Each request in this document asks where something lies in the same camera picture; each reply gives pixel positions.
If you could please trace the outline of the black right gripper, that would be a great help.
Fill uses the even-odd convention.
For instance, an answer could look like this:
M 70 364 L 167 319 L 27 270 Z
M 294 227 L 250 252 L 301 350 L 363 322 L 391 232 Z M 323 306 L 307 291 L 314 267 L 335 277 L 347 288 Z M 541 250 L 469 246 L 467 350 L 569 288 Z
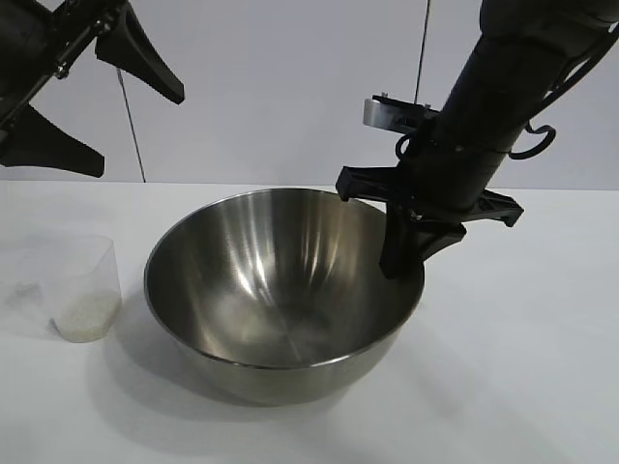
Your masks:
M 514 142 L 512 137 L 464 143 L 404 136 L 396 145 L 397 165 L 341 170 L 336 182 L 341 200 L 386 205 L 379 261 L 386 278 L 415 272 L 432 255 L 461 242 L 465 222 L 516 224 L 523 208 L 513 198 L 487 189 Z

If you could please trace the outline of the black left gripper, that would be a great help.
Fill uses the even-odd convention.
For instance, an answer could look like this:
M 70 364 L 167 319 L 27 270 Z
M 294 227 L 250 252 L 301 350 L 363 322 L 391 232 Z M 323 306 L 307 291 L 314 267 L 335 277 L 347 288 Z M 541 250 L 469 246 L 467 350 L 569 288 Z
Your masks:
M 1 165 L 42 167 L 101 178 L 103 155 L 48 121 L 30 101 L 63 79 L 96 41 L 98 59 L 125 71 L 171 102 L 183 82 L 152 45 L 130 1 L 1 3 Z

